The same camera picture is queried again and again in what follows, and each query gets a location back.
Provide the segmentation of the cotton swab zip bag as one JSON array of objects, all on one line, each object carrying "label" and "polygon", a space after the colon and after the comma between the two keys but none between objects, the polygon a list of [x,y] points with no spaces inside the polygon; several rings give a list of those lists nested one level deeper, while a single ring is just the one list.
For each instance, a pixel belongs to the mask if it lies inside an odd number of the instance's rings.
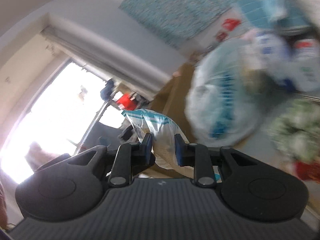
[{"label": "cotton swab zip bag", "polygon": [[172,119],[149,109],[124,110],[121,114],[132,125],[139,141],[142,141],[147,133],[152,135],[152,150],[158,166],[167,170],[178,169],[175,135],[181,135],[186,143],[189,140]]}]

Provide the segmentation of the blue checkered towel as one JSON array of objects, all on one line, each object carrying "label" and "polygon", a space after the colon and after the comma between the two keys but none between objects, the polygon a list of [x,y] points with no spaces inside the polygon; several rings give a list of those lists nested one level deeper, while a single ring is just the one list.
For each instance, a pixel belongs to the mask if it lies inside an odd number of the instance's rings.
[{"label": "blue checkered towel", "polygon": [[284,36],[303,34],[312,28],[293,0],[238,0],[236,6],[254,28]]}]

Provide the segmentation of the brown cardboard box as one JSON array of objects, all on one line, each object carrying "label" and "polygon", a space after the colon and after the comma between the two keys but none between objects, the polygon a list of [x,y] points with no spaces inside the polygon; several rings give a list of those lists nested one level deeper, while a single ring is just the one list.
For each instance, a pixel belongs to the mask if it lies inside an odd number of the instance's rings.
[{"label": "brown cardboard box", "polygon": [[[150,109],[164,114],[173,120],[181,129],[189,142],[195,142],[191,126],[185,117],[185,98],[191,87],[195,67],[189,63],[180,66],[175,76],[156,94]],[[153,142],[152,150],[156,156],[155,165],[147,174],[157,178],[180,178],[182,176],[193,178],[192,167],[180,167],[176,163],[175,148],[170,146],[172,137],[165,139],[164,144]]]}]

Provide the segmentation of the white plastic shopping bag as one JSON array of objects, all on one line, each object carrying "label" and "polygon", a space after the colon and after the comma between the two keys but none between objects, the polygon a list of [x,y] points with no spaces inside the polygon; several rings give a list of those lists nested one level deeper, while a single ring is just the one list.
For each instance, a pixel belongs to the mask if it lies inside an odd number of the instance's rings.
[{"label": "white plastic shopping bag", "polygon": [[248,44],[238,38],[223,42],[195,67],[184,112],[200,144],[235,145],[263,120],[264,96],[249,92],[241,73],[241,51]]}]

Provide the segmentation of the green floral scrunchie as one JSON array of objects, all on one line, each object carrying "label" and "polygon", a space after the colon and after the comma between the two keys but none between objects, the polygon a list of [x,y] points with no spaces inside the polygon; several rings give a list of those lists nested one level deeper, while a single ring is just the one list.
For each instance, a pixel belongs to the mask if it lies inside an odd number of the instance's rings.
[{"label": "green floral scrunchie", "polygon": [[268,130],[272,142],[287,158],[304,163],[319,160],[319,104],[296,99]]}]

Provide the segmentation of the white window curtain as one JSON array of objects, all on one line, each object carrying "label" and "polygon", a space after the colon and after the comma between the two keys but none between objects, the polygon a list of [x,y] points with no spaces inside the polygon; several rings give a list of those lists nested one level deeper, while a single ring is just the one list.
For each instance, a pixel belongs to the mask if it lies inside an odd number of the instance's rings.
[{"label": "white window curtain", "polygon": [[66,18],[49,15],[42,34],[75,57],[147,94],[156,94],[171,79],[153,64]]}]

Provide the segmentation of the red plastic bag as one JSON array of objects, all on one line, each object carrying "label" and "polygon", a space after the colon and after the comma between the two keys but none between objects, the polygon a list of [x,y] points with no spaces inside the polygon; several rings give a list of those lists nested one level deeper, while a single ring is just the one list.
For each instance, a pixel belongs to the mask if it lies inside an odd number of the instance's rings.
[{"label": "red plastic bag", "polygon": [[221,27],[226,31],[233,31],[241,24],[241,20],[238,18],[227,18],[221,24]]}]

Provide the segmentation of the small white plastic box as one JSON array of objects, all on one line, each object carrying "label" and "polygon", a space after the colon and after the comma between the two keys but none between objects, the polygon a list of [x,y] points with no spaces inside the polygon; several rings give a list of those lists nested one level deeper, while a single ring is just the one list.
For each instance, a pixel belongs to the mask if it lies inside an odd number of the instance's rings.
[{"label": "small white plastic box", "polygon": [[319,90],[319,56],[295,57],[294,67],[294,83],[298,91]]}]

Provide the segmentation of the floral teal wall cloth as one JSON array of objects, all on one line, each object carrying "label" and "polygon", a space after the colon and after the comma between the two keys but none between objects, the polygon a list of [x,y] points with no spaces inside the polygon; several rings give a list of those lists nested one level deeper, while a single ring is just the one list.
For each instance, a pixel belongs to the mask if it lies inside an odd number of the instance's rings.
[{"label": "floral teal wall cloth", "polygon": [[180,48],[238,0],[123,0],[120,9],[166,44]]}]

